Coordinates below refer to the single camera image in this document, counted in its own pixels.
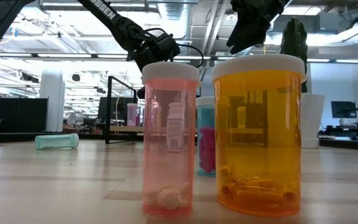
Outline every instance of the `white pillar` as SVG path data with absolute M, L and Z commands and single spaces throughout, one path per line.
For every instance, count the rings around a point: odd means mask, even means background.
M 59 69 L 42 70 L 40 98 L 48 98 L 47 131 L 63 130 L 65 80 Z

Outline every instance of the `pill bottle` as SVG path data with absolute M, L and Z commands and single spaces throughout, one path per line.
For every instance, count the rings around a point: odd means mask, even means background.
M 300 211 L 301 59 L 253 55 L 213 68 L 218 202 L 282 217 Z
M 196 99 L 197 147 L 199 175 L 215 176 L 215 98 L 203 96 Z
M 51 134 L 35 137 L 35 149 L 76 149 L 80 143 L 77 134 Z
M 193 200 L 199 71 L 182 63 L 153 63 L 143 68 L 142 81 L 145 85 L 143 211 L 159 217 L 189 214 Z
M 136 126 L 136 116 L 137 116 L 137 104 L 128 103 L 127 104 L 127 126 Z

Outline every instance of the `label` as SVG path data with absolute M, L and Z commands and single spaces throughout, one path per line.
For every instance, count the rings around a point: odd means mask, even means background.
M 183 149 L 183 119 L 168 119 L 167 146 L 168 150 L 181 151 Z
M 90 0 L 93 5 L 95 5 L 99 11 L 103 12 L 109 19 L 113 19 L 116 16 L 116 13 L 108 7 L 105 1 L 103 0 Z

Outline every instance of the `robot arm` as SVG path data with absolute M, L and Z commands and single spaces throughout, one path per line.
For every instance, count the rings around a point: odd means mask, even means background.
M 35 0 L 0 0 L 0 40 L 20 13 L 22 8 Z M 163 30 L 156 37 L 143 30 L 134 21 L 120 16 L 104 0 L 78 0 L 96 16 L 111 32 L 118 44 L 128 51 L 127 60 L 135 60 L 139 69 L 165 60 L 171 60 L 180 53 L 172 35 Z
M 227 41 L 236 54 L 256 44 L 263 44 L 270 22 L 284 11 L 291 0 L 231 0 L 233 11 L 237 12 L 237 24 Z

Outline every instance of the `computer monitor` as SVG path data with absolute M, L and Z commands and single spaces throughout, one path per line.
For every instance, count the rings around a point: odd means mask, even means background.
M 116 102 L 118 97 L 111 98 L 110 118 L 116 119 Z M 136 103 L 133 97 L 120 97 L 117 105 L 117 119 L 127 121 L 127 104 Z M 107 97 L 101 97 L 99 102 L 98 118 L 106 119 Z
M 350 101 L 332 101 L 333 118 L 357 118 L 356 103 Z
M 84 118 L 83 126 L 92 126 L 96 122 L 96 119 L 93 118 Z

